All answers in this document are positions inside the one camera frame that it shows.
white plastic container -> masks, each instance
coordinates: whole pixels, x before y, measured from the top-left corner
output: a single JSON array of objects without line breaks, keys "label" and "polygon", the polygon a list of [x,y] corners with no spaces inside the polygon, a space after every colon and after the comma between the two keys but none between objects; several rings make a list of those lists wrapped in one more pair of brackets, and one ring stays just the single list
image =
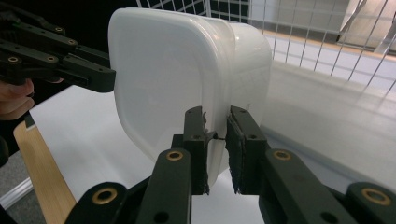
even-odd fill
[{"label": "white plastic container", "polygon": [[[262,101],[257,99],[264,99],[268,88],[271,50],[253,27],[124,8],[111,18],[108,43],[117,71],[120,122],[152,160],[170,148],[174,134],[183,133],[184,113],[198,105],[205,112],[205,127],[219,136],[226,134],[230,104],[251,109],[261,121]],[[226,168],[220,167],[223,151],[223,141],[209,145],[209,185]]]}]

finger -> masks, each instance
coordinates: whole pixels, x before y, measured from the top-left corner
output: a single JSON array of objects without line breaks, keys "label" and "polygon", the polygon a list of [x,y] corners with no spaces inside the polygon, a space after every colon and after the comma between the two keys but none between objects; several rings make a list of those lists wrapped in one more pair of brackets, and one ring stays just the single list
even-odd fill
[{"label": "finger", "polygon": [[20,107],[18,107],[16,110],[12,111],[11,113],[0,115],[0,120],[12,120],[12,119],[20,118],[24,113],[30,110],[35,104],[35,101],[32,98],[27,98],[27,99],[28,100],[24,104],[22,104]]},{"label": "finger", "polygon": [[64,79],[60,77],[46,77],[43,80],[50,82],[50,83],[61,83]]},{"label": "finger", "polygon": [[29,97],[23,97],[13,101],[0,102],[0,115],[9,114],[12,111],[18,109],[29,100]]},{"label": "finger", "polygon": [[15,86],[0,81],[0,101],[20,99],[31,94],[33,91],[34,85],[31,79],[26,79],[25,84],[20,86]]}]

brass screw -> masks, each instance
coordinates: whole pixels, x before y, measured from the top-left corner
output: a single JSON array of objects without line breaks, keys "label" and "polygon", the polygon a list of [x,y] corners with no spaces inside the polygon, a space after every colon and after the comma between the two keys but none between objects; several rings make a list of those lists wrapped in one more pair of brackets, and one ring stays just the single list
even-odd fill
[{"label": "brass screw", "polygon": [[291,160],[291,155],[289,152],[285,150],[277,150],[274,152],[274,157],[280,161],[289,161]]},{"label": "brass screw", "polygon": [[384,206],[389,206],[392,204],[390,197],[378,189],[365,188],[361,190],[361,194],[364,196],[364,198],[372,203],[377,203]]},{"label": "brass screw", "polygon": [[179,151],[170,151],[166,154],[166,159],[169,161],[179,161],[181,158],[183,158],[183,153]]},{"label": "brass screw", "polygon": [[96,191],[92,196],[92,202],[95,204],[107,204],[117,197],[117,190],[113,188],[104,188]]}]

wooden board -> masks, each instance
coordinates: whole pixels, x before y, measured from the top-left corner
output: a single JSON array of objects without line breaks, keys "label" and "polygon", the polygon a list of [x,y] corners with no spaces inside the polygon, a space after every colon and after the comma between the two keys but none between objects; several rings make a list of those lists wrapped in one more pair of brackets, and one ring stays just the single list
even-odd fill
[{"label": "wooden board", "polygon": [[52,158],[36,126],[26,129],[25,122],[14,131],[35,194],[47,223],[64,223],[76,204],[70,189]]}]

wire mesh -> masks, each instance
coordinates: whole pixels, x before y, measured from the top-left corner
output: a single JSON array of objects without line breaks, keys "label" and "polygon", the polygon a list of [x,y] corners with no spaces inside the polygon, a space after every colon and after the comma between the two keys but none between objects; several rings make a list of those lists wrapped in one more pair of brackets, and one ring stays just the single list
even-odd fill
[{"label": "wire mesh", "polygon": [[[249,23],[266,36],[276,61],[396,92],[396,1],[140,0],[138,5]],[[385,50],[376,53],[379,48]]]}]

